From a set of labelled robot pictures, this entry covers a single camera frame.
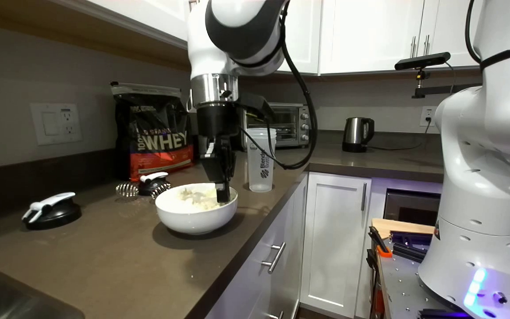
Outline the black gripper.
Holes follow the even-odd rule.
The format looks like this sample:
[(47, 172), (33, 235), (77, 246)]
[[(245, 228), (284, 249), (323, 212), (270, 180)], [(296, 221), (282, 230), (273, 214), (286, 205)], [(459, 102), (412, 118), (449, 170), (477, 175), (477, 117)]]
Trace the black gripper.
[(242, 111), (236, 102), (208, 102), (197, 109), (201, 157), (211, 182), (217, 184), (217, 200), (231, 200), (234, 175), (234, 141), (240, 138)]

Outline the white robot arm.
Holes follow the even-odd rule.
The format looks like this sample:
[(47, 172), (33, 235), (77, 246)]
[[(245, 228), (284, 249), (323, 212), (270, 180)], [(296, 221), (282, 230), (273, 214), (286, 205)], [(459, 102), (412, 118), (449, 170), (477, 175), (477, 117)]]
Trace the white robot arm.
[[(422, 281), (477, 319), (510, 319), (510, 0), (482, 3), (466, 46), (482, 83), (436, 109), (445, 180), (436, 230), (419, 265)], [(231, 198), (240, 133), (240, 78), (289, 60), (289, 0), (190, 0), (190, 94), (201, 159), (217, 198)]]

